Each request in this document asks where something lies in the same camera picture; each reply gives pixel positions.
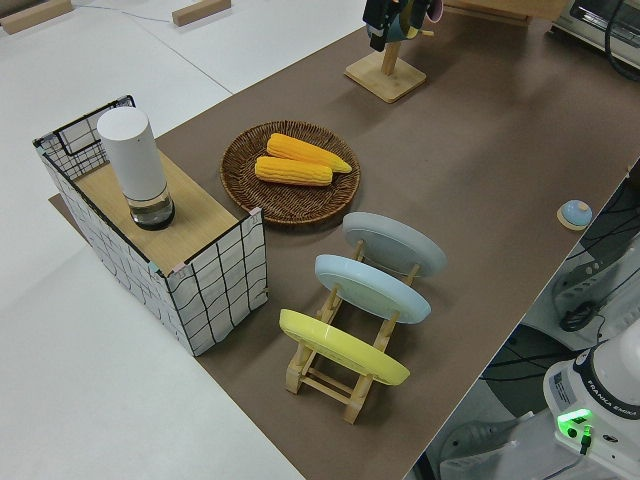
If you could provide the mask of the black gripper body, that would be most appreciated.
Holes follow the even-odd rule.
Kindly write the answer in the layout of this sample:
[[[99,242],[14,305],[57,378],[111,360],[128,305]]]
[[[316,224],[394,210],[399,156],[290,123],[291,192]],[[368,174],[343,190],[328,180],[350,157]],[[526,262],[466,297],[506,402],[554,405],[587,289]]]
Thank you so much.
[[[398,2],[393,0],[367,0],[362,20],[371,31],[381,36],[389,27],[398,9]]]

